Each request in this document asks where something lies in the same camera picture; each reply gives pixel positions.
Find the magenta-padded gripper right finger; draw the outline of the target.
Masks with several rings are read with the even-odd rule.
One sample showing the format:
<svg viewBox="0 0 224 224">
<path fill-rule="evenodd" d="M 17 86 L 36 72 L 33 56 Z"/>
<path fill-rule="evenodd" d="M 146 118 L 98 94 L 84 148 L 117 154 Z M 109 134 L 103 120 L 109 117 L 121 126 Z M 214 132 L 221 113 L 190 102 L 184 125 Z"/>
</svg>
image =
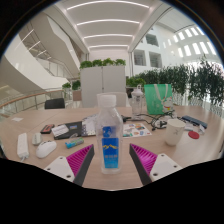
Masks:
<svg viewBox="0 0 224 224">
<path fill-rule="evenodd" d="M 170 175 L 182 167 L 166 154 L 155 154 L 138 145 L 131 144 L 129 154 L 143 185 Z"/>
</svg>

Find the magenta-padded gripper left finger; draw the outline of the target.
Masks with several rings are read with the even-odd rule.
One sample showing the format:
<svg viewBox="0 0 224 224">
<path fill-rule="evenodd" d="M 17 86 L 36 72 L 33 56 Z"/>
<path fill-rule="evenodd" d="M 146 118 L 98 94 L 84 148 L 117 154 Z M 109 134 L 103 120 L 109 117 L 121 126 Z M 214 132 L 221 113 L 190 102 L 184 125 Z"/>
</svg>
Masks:
<svg viewBox="0 0 224 224">
<path fill-rule="evenodd" d="M 59 156 L 45 168 L 45 171 L 82 186 L 93 156 L 94 145 L 91 144 L 68 157 Z"/>
</svg>

